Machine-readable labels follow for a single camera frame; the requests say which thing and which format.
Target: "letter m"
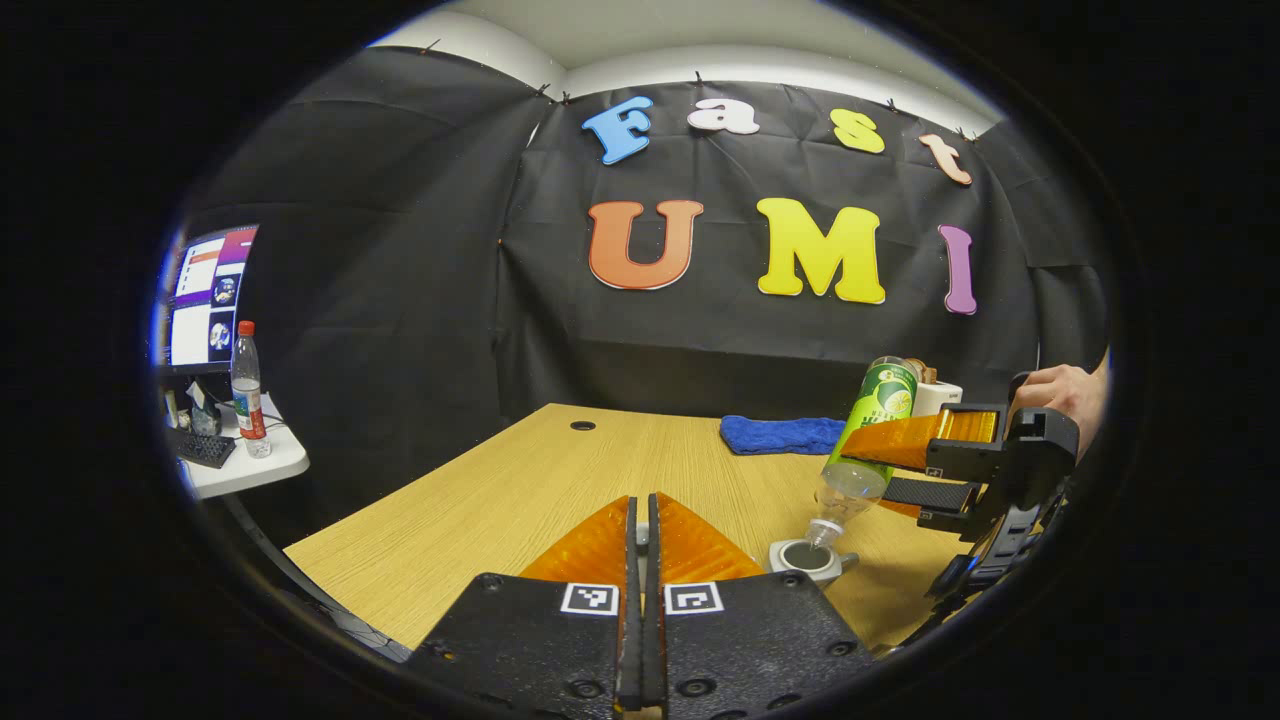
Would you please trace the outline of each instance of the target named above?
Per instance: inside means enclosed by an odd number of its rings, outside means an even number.
[[[876,268],[876,228],[879,218],[861,208],[842,208],[822,234],[804,205],[786,197],[765,197],[755,209],[769,219],[769,270],[760,278],[760,292],[800,295],[804,283],[795,273],[800,260],[814,295],[826,295],[844,264],[836,283],[836,297],[849,302],[884,302],[884,288]]]

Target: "white cup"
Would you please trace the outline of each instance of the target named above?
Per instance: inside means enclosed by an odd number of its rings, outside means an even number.
[[[836,578],[858,562],[858,553],[837,555],[835,551],[819,547],[812,548],[809,541],[787,539],[769,546],[769,571],[800,570],[809,575],[819,589],[836,582]]]

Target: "ceiling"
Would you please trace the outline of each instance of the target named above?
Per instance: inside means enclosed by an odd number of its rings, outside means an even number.
[[[442,9],[502,26],[567,70],[662,47],[768,45],[872,65],[987,106],[906,45],[818,0],[458,0]]]

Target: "white paper roll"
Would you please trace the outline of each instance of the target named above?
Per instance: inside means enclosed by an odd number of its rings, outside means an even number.
[[[945,402],[960,402],[964,388],[951,383],[920,383],[915,388],[911,416],[937,415]]]

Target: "yellow letter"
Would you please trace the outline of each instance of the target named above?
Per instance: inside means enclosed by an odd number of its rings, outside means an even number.
[[[836,268],[845,273],[836,283],[836,297],[849,302],[884,302],[884,288],[876,270],[876,228],[879,218],[861,208],[842,208],[822,234],[804,205],[786,197],[765,197],[755,209],[769,219],[769,272],[760,278],[760,292],[800,295],[804,283],[795,274],[795,258],[813,287],[826,295]]]
[[[876,135],[876,123],[861,113],[835,109],[831,122],[836,123],[836,137],[847,147],[867,152],[884,150],[884,138]]]

